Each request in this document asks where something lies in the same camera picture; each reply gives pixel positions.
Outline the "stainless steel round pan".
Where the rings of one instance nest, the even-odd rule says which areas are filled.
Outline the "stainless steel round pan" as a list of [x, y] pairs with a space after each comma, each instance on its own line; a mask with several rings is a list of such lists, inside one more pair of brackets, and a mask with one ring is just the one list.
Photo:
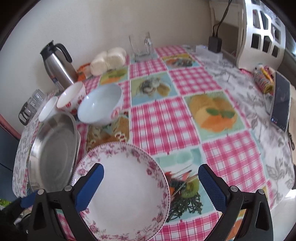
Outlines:
[[28, 163], [32, 191], [61, 191], [69, 185], [76, 165], [80, 134], [71, 114], [57, 113], [41, 124]]

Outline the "floral rimmed round plate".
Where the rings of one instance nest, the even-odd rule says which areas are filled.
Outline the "floral rimmed round plate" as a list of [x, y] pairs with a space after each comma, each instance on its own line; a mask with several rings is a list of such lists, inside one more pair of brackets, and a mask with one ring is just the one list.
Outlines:
[[79, 162], [71, 183], [95, 163], [104, 177], [80, 215], [97, 240], [150, 240], [163, 227], [170, 190], [158, 163], [128, 143], [110, 142], [90, 150]]

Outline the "white square bowl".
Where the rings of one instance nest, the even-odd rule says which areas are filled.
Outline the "white square bowl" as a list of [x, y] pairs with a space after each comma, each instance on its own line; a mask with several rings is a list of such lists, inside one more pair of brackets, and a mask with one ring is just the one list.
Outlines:
[[38, 117], [39, 122], [41, 123], [45, 122], [46, 120], [48, 120], [49, 118], [51, 118], [52, 116], [60, 112], [59, 109], [57, 108], [57, 102], [58, 102], [57, 96], [53, 96], [49, 101], [47, 101], [47, 103], [45, 104], [45, 106], [43, 107], [43, 109], [39, 114], [39, 117]]

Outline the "strawberry pattern bowl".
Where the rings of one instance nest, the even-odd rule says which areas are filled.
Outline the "strawberry pattern bowl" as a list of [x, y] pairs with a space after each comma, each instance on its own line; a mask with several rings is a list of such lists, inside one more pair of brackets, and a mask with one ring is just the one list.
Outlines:
[[79, 81], [69, 86], [58, 98], [57, 108], [72, 115], [76, 115], [79, 105], [86, 96], [86, 88]]

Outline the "light blue floral bowl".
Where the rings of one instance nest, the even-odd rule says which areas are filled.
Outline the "light blue floral bowl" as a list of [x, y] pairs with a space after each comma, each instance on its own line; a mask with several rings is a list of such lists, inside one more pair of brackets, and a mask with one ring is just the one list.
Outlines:
[[123, 91], [115, 83], [92, 90], [78, 108], [78, 118], [92, 126], [106, 126], [117, 119], [123, 107]]

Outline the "grey floral cloth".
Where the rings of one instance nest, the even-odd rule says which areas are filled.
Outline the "grey floral cloth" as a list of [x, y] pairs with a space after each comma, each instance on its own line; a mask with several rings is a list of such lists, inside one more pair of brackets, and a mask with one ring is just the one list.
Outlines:
[[213, 61], [197, 57], [195, 45], [182, 47], [201, 63], [242, 111], [241, 116], [249, 124], [261, 153], [267, 180], [271, 184], [268, 188], [269, 204], [272, 209], [276, 208], [295, 183], [288, 135], [272, 125], [263, 94], [256, 87], [251, 75], [243, 73], [225, 56], [220, 61]]

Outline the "upturned drinking glass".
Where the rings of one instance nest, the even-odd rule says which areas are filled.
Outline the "upturned drinking glass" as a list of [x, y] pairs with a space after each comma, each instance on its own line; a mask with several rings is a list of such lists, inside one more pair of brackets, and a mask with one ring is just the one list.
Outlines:
[[44, 94], [41, 90], [36, 89], [34, 93], [32, 94], [32, 106], [36, 109], [38, 109], [43, 101], [46, 99], [46, 94]]

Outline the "checkered picture tablecloth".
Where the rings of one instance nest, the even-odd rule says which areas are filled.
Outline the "checkered picture tablecloth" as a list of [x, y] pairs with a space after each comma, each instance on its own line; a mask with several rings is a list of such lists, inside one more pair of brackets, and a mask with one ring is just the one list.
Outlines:
[[157, 57], [136, 63], [133, 57], [120, 70], [92, 78], [86, 91], [117, 83], [123, 90], [123, 112], [108, 125], [109, 137], [82, 122], [78, 175], [93, 163], [91, 155], [109, 142], [130, 142], [135, 156], [144, 150], [155, 156], [147, 171], [160, 165], [170, 193], [155, 217], [165, 225], [155, 240], [204, 240], [218, 220], [197, 171], [208, 164], [230, 184], [244, 191], [263, 188], [274, 205], [271, 180], [264, 172], [263, 152], [251, 132], [255, 122], [235, 103], [185, 47], [158, 48]]

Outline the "smartphone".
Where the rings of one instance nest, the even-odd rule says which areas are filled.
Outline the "smartphone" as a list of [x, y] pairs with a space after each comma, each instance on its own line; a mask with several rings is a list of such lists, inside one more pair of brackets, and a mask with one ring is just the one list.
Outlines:
[[290, 82], [282, 74], [276, 72], [270, 121], [284, 133], [288, 128], [290, 100]]

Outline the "colourful candy roll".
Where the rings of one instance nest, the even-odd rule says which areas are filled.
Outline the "colourful candy roll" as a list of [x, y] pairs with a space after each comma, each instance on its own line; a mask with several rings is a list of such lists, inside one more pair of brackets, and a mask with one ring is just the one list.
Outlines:
[[267, 65], [258, 64], [253, 70], [253, 79], [263, 94], [273, 95], [275, 70]]

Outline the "stainless steel thermos jug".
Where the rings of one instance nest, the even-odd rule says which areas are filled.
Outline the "stainless steel thermos jug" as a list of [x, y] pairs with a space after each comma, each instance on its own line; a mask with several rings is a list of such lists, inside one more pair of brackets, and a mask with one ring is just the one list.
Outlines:
[[51, 41], [40, 54], [49, 78], [60, 92], [78, 81], [78, 74], [72, 65], [72, 58], [63, 44], [54, 44], [54, 41]]

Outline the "orange snack packet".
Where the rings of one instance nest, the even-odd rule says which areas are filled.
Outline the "orange snack packet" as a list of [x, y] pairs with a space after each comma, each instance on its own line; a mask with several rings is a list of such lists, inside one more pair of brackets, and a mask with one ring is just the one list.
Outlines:
[[81, 65], [77, 69], [77, 74], [78, 74], [78, 81], [85, 81], [92, 77], [91, 70], [90, 70], [90, 63], [86, 63], [84, 65]]

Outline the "white power strip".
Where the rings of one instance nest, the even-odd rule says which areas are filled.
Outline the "white power strip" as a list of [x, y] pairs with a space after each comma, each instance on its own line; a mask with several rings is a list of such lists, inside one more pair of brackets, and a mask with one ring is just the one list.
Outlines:
[[209, 51], [208, 47], [204, 45], [197, 45], [195, 47], [195, 54], [197, 57], [208, 58], [213, 61], [220, 61], [223, 59], [223, 53]]

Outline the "black power adapter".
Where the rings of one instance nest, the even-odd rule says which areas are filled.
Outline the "black power adapter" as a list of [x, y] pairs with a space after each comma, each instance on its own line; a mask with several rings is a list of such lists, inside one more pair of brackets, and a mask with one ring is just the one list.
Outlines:
[[208, 50], [213, 53], [220, 53], [222, 48], [222, 39], [219, 37], [209, 37]]

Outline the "bag of steamed buns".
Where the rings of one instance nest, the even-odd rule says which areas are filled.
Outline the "bag of steamed buns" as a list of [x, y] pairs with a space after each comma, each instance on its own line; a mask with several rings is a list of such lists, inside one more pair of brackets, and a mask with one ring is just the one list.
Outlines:
[[102, 75], [108, 70], [122, 67], [126, 63], [127, 53], [121, 47], [115, 47], [99, 53], [90, 63], [90, 72], [93, 76]]

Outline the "white wooden shelf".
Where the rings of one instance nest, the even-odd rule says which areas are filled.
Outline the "white wooden shelf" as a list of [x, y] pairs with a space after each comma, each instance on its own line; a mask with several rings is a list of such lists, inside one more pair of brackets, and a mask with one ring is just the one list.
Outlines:
[[210, 1], [213, 35], [239, 69], [278, 69], [285, 53], [285, 25], [262, 1]]

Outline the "glass beer mug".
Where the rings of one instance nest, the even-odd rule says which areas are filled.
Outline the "glass beer mug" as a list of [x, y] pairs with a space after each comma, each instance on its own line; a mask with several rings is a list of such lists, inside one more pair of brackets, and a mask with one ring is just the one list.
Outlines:
[[129, 35], [134, 61], [142, 62], [155, 57], [154, 44], [150, 32]]

